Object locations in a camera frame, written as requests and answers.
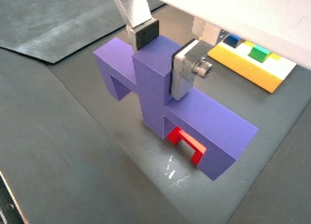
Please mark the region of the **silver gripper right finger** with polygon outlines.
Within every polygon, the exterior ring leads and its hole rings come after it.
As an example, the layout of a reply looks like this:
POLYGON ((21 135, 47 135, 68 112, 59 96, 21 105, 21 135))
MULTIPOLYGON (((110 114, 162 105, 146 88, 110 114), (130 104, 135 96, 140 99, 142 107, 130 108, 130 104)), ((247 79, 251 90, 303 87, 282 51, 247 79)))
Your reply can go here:
POLYGON ((222 28, 196 17, 192 33, 196 36, 174 54, 171 69, 171 96, 180 100, 194 86, 195 78, 206 78, 212 64, 210 49, 220 42, 222 28))

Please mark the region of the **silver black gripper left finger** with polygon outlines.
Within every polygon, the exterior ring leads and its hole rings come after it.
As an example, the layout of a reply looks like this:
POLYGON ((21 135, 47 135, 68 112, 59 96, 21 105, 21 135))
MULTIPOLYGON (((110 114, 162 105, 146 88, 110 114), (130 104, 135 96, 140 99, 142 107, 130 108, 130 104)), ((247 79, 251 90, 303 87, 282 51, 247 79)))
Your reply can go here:
POLYGON ((159 21, 152 18, 147 0, 115 0, 127 25, 128 41, 139 51, 159 37, 159 21))

